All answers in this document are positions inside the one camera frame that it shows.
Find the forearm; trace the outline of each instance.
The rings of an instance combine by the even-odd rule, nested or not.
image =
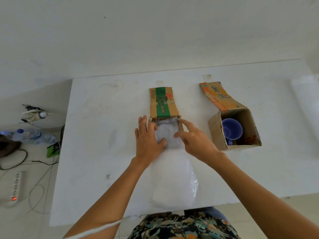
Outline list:
[[[250,178],[224,153],[218,156],[207,164],[225,180],[268,238],[319,238],[319,227]]]
[[[65,237],[70,237],[122,219],[135,185],[143,171],[144,168],[136,164],[133,159],[125,172],[100,197],[100,199],[91,206],[78,222],[75,223]],[[119,224],[84,238],[113,239],[118,226]]]

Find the floral shirt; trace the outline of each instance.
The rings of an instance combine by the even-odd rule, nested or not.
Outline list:
[[[147,216],[134,228],[128,239],[209,239],[239,238],[236,230],[225,219],[204,212],[181,216],[169,213]]]

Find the blue mug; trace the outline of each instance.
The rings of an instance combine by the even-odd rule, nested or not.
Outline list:
[[[233,140],[239,139],[242,135],[241,124],[232,118],[224,119],[222,124],[227,144],[233,145]]]

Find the rio cardboard box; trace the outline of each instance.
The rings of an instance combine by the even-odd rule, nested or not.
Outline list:
[[[181,123],[181,116],[175,104],[173,90],[171,87],[157,87],[150,88],[150,118],[149,122],[156,122],[157,120],[169,119],[178,117],[178,129],[183,131],[183,124]]]
[[[250,110],[234,100],[224,90],[220,82],[200,83],[205,96],[219,109],[219,112],[208,121],[212,141],[220,150],[245,149],[261,146],[260,136]],[[224,135],[222,120],[233,118],[243,128],[242,136],[233,145],[228,145]]]

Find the person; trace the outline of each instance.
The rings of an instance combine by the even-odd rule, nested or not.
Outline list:
[[[185,150],[214,169],[228,184],[267,238],[319,238],[319,227],[259,185],[240,170],[225,153],[191,122],[182,120],[189,132],[179,131]],[[64,238],[122,219],[143,171],[160,155],[165,139],[155,140],[154,123],[139,117],[135,129],[136,156],[101,198],[74,224]],[[113,239],[119,224],[85,239]],[[240,238],[222,213],[213,207],[186,210],[185,215],[161,213],[147,216],[129,238]]]

